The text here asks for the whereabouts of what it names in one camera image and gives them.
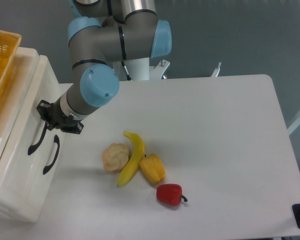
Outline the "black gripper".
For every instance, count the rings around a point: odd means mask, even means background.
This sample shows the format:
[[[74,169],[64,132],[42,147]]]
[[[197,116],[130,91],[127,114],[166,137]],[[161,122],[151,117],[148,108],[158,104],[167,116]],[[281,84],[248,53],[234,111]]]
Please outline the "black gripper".
[[[52,130],[52,126],[60,129],[64,133],[81,134],[84,125],[80,121],[75,121],[72,115],[66,116],[61,110],[60,103],[49,103],[41,100],[36,107],[40,118],[47,124],[47,129]]]

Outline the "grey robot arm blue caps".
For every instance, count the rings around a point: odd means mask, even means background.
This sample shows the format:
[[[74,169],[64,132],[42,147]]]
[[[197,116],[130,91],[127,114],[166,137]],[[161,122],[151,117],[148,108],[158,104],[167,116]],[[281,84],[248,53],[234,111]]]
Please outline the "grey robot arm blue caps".
[[[42,100],[37,111],[45,130],[79,134],[82,121],[118,93],[111,64],[165,56],[172,34],[152,0],[72,0],[70,7],[76,16],[68,26],[73,85],[55,102]]]

